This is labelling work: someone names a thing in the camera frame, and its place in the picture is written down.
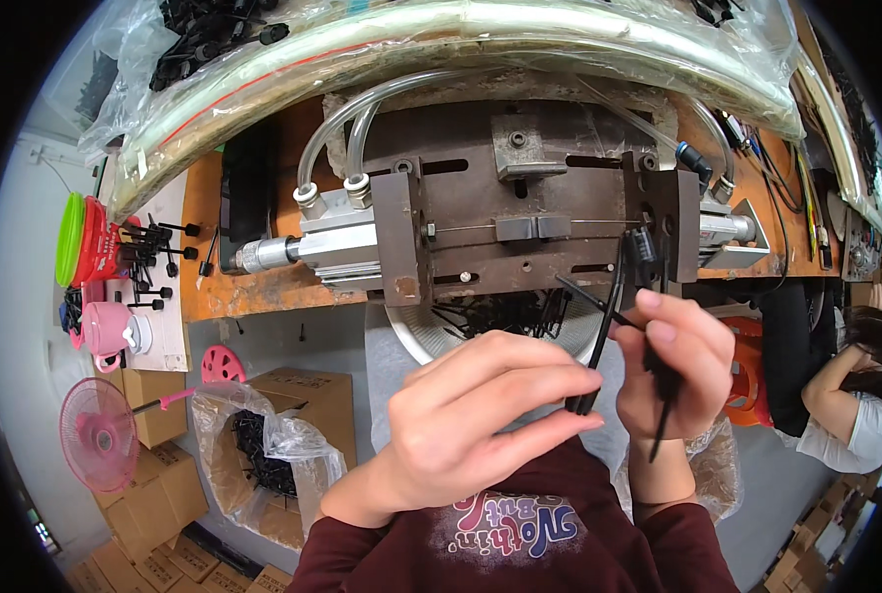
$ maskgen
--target pink plastic item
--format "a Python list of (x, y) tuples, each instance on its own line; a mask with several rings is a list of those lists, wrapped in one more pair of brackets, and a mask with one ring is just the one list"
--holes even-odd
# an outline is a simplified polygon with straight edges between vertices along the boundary
[[(204, 383), (211, 381), (246, 381), (246, 373), (244, 365), (237, 358), (237, 355), (222, 344), (210, 346), (204, 353), (201, 360), (201, 380)], [(160, 398), (161, 409), (166, 410), (172, 401), (177, 401), (182, 397), (192, 396), (194, 388), (179, 391), (172, 396)]]
[[(121, 364), (121, 350), (128, 341), (121, 335), (128, 327), (132, 311), (121, 302), (89, 302), (82, 308), (82, 336), (102, 373), (111, 373)], [(115, 357), (105, 366), (104, 359)]]
[[(82, 311), (89, 302), (105, 302), (105, 283), (104, 282), (86, 282), (82, 285)], [(72, 348), (79, 350), (85, 343), (85, 338), (76, 332), (75, 329), (69, 331), (69, 338), (72, 339)]]
[(88, 378), (69, 390), (58, 434), (72, 473), (92, 492), (121, 492), (139, 451), (134, 415), (125, 396), (104, 379)]

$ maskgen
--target maroon shirt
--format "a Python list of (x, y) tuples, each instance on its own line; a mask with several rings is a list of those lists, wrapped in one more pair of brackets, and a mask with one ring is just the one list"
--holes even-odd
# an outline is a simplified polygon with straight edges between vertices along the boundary
[(316, 521), (286, 591), (517, 589), (737, 591), (704, 507), (633, 526), (578, 437), (489, 491), (399, 513), (387, 533)]

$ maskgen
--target wooden board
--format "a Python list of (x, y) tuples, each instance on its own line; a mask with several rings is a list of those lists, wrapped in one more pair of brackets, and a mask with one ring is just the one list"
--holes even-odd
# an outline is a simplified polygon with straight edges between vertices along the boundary
[[(306, 140), (322, 123), (321, 100), (304, 101), (273, 116), (283, 140), (280, 153), (280, 196), (275, 236), (301, 236), (300, 211), (293, 201), (296, 189), (296, 165)], [(324, 287), (311, 269), (300, 263), (259, 274), (228, 276), (221, 274), (215, 250), (211, 262), (214, 271), (197, 287), (200, 262), (207, 257), (220, 213), (221, 154), (210, 153), (187, 171), (184, 215), (181, 224), (201, 226), (196, 237), (183, 236), (181, 247), (197, 247), (197, 261), (181, 262), (181, 308), (187, 323), (219, 317), (240, 317), (312, 306), (331, 306), (346, 302), (364, 302), (364, 292), (336, 294)], [(313, 180), (321, 191), (342, 186), (326, 162), (325, 152), (316, 161)]]
[[(720, 160), (720, 152), (716, 142), (708, 135), (708, 130), (701, 124), (695, 113), (685, 107), (684, 101), (678, 104), (679, 137), (696, 146), (714, 162)], [(300, 212), (293, 201), (293, 190), (296, 189), (296, 167), (309, 136), (322, 123), (322, 102), (320, 97), (303, 101), (272, 116), (281, 135), (280, 174), (277, 181), (279, 205), (275, 221), (275, 235), (292, 234), (300, 236)], [(791, 171), (790, 153), (775, 136), (763, 135), (774, 161), (782, 167), (781, 173)], [(744, 197), (750, 198), (761, 223), (767, 232), (767, 238), (773, 254), (748, 269), (699, 270), (699, 278), (731, 278), (780, 275), (778, 263), (783, 263), (784, 239), (780, 223), (773, 204), (767, 195), (764, 179), (756, 164), (743, 157), (736, 158), (735, 181), (737, 189), (732, 197), (732, 204), (737, 204)], [(183, 237), (182, 247), (197, 247), (200, 257), (207, 255), (210, 237), (217, 223), (220, 204), (221, 155), (211, 153), (191, 165), (187, 171), (186, 194), (184, 198), (184, 217), (182, 224), (194, 223), (203, 230), (197, 237)], [(316, 160), (313, 180), (322, 192), (339, 189), (341, 179), (335, 177), (329, 167), (325, 150)], [(797, 195), (800, 191), (797, 173), (787, 175), (791, 191)], [(839, 275), (839, 245), (831, 241), (834, 267), (824, 273), (820, 267), (819, 255), (813, 261), (809, 258), (809, 243), (806, 230), (806, 218), (803, 214), (795, 214), (781, 205), (781, 212), (787, 224), (791, 240), (791, 276)], [(198, 289), (197, 268), (199, 261), (181, 263), (181, 305), (186, 322), (219, 317), (239, 317), (252, 313), (307, 308), (311, 306), (329, 306), (344, 302), (364, 302), (364, 293), (347, 293), (336, 295), (321, 285), (312, 270), (303, 264), (282, 267), (260, 274), (249, 276), (224, 276), (216, 266), (217, 256), (211, 260), (215, 263), (213, 275), (203, 279)]]
[[(697, 148), (712, 163), (722, 162), (720, 148), (717, 142), (701, 123), (698, 116), (691, 110), (685, 101), (673, 101), (678, 112), (678, 137)], [(800, 196), (800, 181), (796, 168), (791, 167), (791, 153), (787, 146), (777, 136), (768, 132), (762, 132), (761, 137), (770, 153), (771, 158), (784, 176), (791, 193)], [(754, 207), (761, 225), (767, 233), (767, 242), (770, 244), (770, 255), (756, 263), (754, 266), (744, 269), (705, 269), (698, 270), (698, 278), (756, 278), (765, 276), (780, 276), (783, 270), (784, 234), (781, 231), (781, 223), (777, 217), (777, 211), (767, 193), (764, 177), (754, 160), (746, 159), (741, 155), (734, 158), (734, 189), (731, 204), (736, 205), (744, 198), (750, 200)], [(820, 254), (810, 259), (809, 233), (807, 231), (806, 214), (791, 212), (781, 203), (781, 215), (784, 224), (787, 225), (788, 239), (791, 243), (790, 269), (788, 276), (839, 276), (840, 258), (839, 243), (835, 240), (832, 227), (827, 222), (827, 232), (831, 237), (830, 250), (833, 252), (833, 268), (825, 271), (820, 266)]]

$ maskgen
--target right hand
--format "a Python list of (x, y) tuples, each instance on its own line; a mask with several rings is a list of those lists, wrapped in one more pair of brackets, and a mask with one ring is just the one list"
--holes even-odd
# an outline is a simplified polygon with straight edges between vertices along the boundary
[(665, 439), (694, 438), (721, 412), (732, 388), (734, 334), (698, 303), (642, 290), (636, 308), (625, 313), (639, 327), (619, 326), (613, 336), (625, 358), (625, 382), (619, 390), (619, 419), (634, 439), (655, 437), (662, 410), (652, 373), (642, 357), (648, 337), (662, 361), (685, 381), (672, 405)]
[(869, 305), (882, 311), (882, 282), (874, 284), (869, 291)]

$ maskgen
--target green plastic lid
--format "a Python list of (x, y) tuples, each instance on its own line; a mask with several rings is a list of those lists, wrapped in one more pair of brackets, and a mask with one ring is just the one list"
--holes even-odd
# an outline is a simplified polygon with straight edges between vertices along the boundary
[(76, 275), (84, 228), (85, 198), (78, 192), (72, 192), (65, 202), (62, 226), (58, 230), (58, 245), (55, 246), (55, 281), (61, 287), (67, 287)]

